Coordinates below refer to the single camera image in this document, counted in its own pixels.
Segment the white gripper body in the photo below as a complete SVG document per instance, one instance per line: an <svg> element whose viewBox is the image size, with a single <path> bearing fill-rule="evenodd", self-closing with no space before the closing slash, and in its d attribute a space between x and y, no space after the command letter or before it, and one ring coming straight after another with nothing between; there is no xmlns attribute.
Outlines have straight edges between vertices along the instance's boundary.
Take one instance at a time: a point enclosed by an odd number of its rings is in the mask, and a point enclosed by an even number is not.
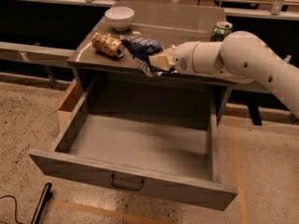
<svg viewBox="0 0 299 224"><path fill-rule="evenodd" d="M198 42L186 42L178 45L172 52L175 69L183 75L195 75L196 70L193 63L193 55Z"/></svg>

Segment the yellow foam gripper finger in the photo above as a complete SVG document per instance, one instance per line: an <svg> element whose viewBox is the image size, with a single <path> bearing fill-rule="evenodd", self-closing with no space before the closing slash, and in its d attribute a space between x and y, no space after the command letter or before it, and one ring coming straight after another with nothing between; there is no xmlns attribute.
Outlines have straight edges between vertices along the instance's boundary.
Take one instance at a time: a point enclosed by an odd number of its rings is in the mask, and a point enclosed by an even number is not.
<svg viewBox="0 0 299 224"><path fill-rule="evenodd" d="M171 68L175 66L172 56L165 53L154 54L149 56L149 63L152 66L162 69L164 71L169 71Z"/></svg>

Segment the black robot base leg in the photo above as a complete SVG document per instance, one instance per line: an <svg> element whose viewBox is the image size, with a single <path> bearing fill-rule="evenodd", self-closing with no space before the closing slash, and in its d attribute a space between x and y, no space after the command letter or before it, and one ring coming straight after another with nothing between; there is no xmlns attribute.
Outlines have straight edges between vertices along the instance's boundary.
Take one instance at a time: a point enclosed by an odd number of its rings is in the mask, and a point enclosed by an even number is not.
<svg viewBox="0 0 299 224"><path fill-rule="evenodd" d="M52 196L51 188L52 188L52 184L50 182L45 184L30 224L38 224L39 223L39 220L41 219L41 216L42 216L43 210L46 206L46 203Z"/></svg>

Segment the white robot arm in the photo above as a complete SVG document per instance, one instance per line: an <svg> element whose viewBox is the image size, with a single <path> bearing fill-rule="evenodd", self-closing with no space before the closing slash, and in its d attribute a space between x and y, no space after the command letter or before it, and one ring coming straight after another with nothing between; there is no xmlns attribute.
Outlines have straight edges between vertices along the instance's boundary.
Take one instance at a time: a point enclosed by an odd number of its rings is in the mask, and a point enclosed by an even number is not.
<svg viewBox="0 0 299 224"><path fill-rule="evenodd" d="M149 57L149 63L183 75L235 83L256 81L299 116L299 68L279 58L258 36L233 32L221 42L186 42Z"/></svg>

